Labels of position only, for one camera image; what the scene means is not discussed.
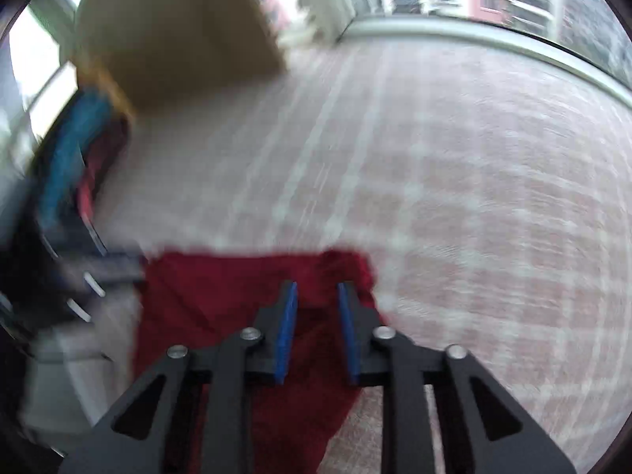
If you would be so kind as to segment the dark red garment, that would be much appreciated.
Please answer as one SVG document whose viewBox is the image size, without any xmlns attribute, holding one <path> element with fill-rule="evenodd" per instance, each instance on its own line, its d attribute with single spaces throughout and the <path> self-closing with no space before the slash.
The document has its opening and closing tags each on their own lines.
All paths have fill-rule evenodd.
<svg viewBox="0 0 632 474">
<path fill-rule="evenodd" d="M 173 344 L 214 346 L 251 324 L 286 280 L 298 285 L 297 323 L 285 382 L 253 397 L 257 473 L 316 472 L 359 397 L 347 370 L 337 285 L 352 282 L 361 304 L 374 306 L 370 258 L 336 249 L 263 257 L 165 252 L 147 264 L 138 288 L 135 377 Z"/>
</svg>

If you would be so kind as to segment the pink folded garment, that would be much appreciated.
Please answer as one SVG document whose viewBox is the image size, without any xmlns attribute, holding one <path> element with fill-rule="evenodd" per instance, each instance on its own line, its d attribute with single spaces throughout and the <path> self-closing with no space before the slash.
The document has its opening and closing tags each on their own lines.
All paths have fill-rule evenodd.
<svg viewBox="0 0 632 474">
<path fill-rule="evenodd" d="M 83 153 L 84 170 L 75 192 L 76 210 L 85 223 L 91 223 L 98 192 L 109 169 L 128 143 L 130 124 L 123 117 L 110 120 Z"/>
</svg>

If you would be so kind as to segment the window frame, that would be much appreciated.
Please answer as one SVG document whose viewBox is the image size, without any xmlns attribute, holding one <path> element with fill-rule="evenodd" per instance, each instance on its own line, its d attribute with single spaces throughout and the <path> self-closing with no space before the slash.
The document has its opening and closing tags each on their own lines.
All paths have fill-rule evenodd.
<svg viewBox="0 0 632 474">
<path fill-rule="evenodd" d="M 604 0 L 257 0 L 277 46 L 332 45 L 356 36 L 440 36 L 544 60 L 623 101 L 631 40 Z M 80 0 L 1 0 L 1 103 L 7 140 L 32 131 L 31 107 L 65 64 L 132 107 L 103 74 L 81 76 L 73 39 Z"/>
</svg>

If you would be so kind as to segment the blue folded garment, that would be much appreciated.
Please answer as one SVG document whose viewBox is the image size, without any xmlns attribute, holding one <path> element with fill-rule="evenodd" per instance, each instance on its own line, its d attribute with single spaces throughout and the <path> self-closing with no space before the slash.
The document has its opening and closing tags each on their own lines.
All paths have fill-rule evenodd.
<svg viewBox="0 0 632 474">
<path fill-rule="evenodd" d="M 43 229 L 57 226 L 60 205 L 84 170 L 81 153 L 112 116 L 109 98 L 93 88 L 79 90 L 65 110 L 35 207 Z"/>
</svg>

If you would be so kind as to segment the plaid bed sheet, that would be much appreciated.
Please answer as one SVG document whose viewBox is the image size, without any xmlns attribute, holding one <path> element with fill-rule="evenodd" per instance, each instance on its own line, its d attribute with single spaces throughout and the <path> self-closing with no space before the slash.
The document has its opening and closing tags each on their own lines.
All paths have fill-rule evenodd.
<svg viewBox="0 0 632 474">
<path fill-rule="evenodd" d="M 447 39 L 298 50 L 277 78 L 140 113 L 109 245 L 370 256 L 379 308 L 463 344 L 578 472 L 631 412 L 631 110 Z"/>
</svg>

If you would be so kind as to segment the wooden headboard panel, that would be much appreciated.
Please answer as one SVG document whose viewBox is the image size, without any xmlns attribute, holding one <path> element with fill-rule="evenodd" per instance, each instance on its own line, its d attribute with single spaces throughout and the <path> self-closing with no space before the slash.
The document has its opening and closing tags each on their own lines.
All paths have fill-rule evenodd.
<svg viewBox="0 0 632 474">
<path fill-rule="evenodd" d="M 72 59 L 135 109 L 277 75 L 285 59 L 257 0 L 80 0 Z"/>
</svg>

